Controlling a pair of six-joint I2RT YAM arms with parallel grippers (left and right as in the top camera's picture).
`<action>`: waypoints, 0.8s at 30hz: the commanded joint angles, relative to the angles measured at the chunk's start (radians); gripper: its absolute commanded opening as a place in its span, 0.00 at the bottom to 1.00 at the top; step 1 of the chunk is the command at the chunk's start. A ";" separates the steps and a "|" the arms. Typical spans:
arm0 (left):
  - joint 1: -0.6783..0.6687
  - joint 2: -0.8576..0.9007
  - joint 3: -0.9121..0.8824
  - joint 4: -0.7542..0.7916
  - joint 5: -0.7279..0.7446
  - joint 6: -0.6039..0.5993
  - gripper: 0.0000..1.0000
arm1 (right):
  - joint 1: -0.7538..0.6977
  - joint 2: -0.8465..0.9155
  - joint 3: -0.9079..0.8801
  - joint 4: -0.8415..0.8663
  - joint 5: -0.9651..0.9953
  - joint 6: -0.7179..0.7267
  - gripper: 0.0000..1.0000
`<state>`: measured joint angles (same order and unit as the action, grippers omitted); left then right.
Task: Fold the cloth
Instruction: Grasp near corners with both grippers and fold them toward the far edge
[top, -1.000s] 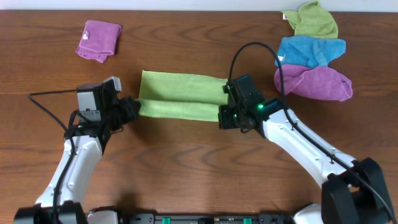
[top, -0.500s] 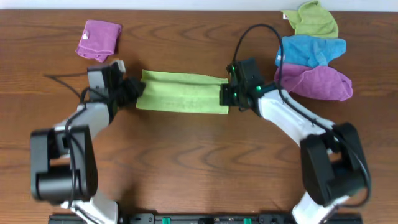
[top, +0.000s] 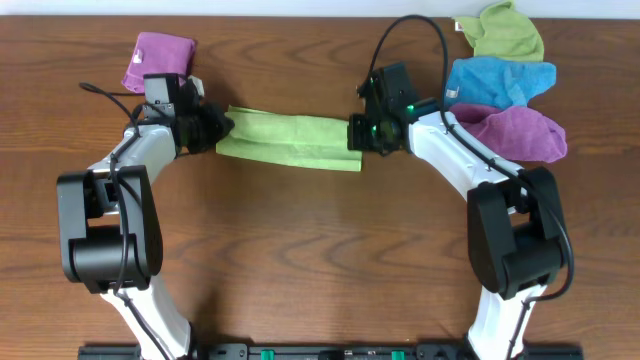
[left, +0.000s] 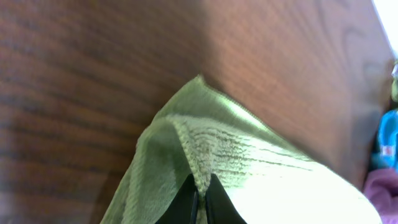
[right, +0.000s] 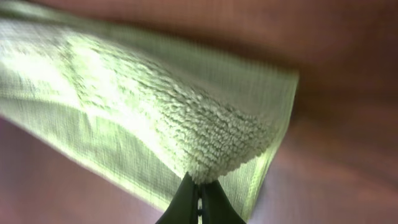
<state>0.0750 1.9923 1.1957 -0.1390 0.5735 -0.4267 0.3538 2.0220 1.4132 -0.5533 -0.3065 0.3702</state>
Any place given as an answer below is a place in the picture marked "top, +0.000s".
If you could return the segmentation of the light green microfiber cloth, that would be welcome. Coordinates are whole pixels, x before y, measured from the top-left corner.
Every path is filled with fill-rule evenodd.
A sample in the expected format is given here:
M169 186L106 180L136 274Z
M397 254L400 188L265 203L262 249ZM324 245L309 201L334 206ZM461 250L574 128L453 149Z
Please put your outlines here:
M220 155L310 169L361 170L362 153L347 147L344 120L234 106L226 116L234 128L217 143Z

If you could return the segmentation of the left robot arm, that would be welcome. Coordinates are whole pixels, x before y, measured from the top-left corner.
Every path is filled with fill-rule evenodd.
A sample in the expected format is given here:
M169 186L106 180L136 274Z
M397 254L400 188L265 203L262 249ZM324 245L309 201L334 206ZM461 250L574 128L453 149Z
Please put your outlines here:
M163 239L152 193L160 172L206 152L234 127L202 81L176 73L143 78L144 100L125 112L123 138L102 160L56 183L62 268L111 304L134 345L85 345L81 359L208 359L160 275Z

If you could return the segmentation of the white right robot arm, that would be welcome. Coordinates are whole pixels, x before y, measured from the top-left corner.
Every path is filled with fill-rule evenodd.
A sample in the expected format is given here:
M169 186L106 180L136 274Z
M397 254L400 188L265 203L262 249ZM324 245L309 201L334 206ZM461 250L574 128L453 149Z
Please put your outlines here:
M552 174L507 161L479 142L435 98L420 98L401 63L371 71L357 90L364 111L350 116L351 150L405 150L435 168L464 198L467 248L482 286L465 335L476 359L526 354L531 308L568 262Z

